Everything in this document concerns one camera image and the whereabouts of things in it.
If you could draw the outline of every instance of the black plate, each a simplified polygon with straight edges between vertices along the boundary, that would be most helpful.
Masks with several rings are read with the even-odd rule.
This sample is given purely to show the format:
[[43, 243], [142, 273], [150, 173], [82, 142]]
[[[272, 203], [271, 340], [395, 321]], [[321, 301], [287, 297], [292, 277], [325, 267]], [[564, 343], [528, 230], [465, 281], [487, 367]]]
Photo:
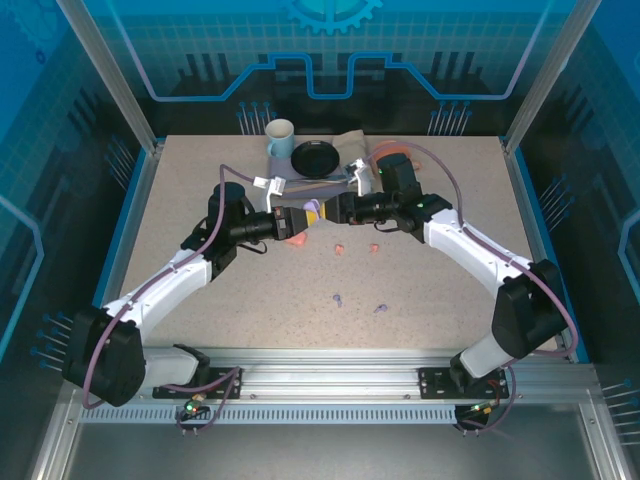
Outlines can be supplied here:
[[304, 142], [291, 153], [291, 166], [307, 178], [324, 178], [338, 168], [338, 165], [338, 151], [330, 143], [321, 140]]

